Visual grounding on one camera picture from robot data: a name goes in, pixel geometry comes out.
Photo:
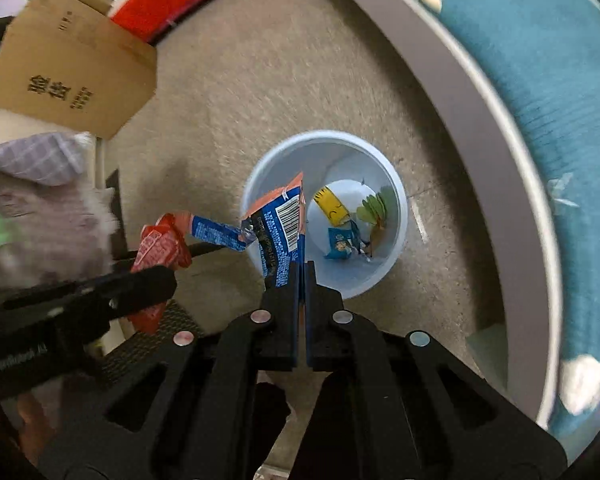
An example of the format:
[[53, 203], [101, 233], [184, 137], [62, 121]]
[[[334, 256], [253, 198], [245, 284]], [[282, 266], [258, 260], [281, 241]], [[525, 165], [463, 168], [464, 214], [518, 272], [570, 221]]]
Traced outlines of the person's left hand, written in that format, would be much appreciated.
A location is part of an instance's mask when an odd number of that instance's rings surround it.
[[30, 392], [18, 396], [17, 412], [22, 420], [19, 430], [21, 451], [36, 466], [46, 442], [53, 435], [53, 428], [48, 423], [41, 403]]

